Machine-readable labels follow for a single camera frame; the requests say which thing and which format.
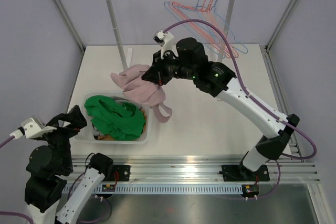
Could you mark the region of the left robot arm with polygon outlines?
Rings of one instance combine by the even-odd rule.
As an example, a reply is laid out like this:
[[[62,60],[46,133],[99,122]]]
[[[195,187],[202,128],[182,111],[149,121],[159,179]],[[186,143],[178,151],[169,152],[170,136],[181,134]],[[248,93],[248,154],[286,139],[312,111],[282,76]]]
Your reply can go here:
[[[113,159],[101,153],[94,154],[80,184],[58,209],[67,185],[65,177],[73,172],[70,138],[87,126],[87,120],[75,105],[68,113],[61,113],[48,123],[32,116],[21,126],[27,139],[47,143],[32,151],[26,166],[30,178],[25,186],[25,202],[33,223],[76,223],[94,189],[113,176]]]

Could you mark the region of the mustard brown tank top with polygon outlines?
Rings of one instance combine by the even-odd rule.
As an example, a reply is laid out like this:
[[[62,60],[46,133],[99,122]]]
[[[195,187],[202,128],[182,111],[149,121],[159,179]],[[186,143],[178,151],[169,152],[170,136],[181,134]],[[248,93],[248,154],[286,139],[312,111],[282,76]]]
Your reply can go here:
[[[95,129],[93,137],[101,141],[136,141],[146,130],[146,115],[143,109],[136,109],[130,116],[112,113],[111,116],[95,116],[92,120]]]

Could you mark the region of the mauve tank top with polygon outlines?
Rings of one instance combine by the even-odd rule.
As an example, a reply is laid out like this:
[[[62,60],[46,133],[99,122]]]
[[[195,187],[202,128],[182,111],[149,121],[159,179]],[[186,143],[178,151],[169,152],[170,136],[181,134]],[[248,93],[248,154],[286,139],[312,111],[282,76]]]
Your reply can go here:
[[[142,79],[147,70],[148,65],[133,65],[120,73],[111,73],[110,78],[122,89],[127,99],[149,106],[156,119],[160,123],[166,123],[172,116],[172,109],[164,104],[166,95],[163,88]]]

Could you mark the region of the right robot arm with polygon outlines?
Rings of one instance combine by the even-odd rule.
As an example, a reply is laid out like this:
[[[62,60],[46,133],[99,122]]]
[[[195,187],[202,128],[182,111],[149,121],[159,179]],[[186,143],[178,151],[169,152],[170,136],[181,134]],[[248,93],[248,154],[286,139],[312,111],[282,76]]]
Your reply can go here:
[[[159,86],[173,78],[192,80],[202,92],[226,102],[261,132],[262,137],[247,152],[240,163],[221,174],[225,181],[254,181],[261,178],[260,168],[268,161],[276,161],[288,145],[300,121],[295,114],[285,115],[264,101],[243,90],[237,74],[221,62],[208,59],[204,46],[195,38],[181,39],[172,50],[172,40],[154,37],[161,50],[153,54],[152,64],[142,80]]]

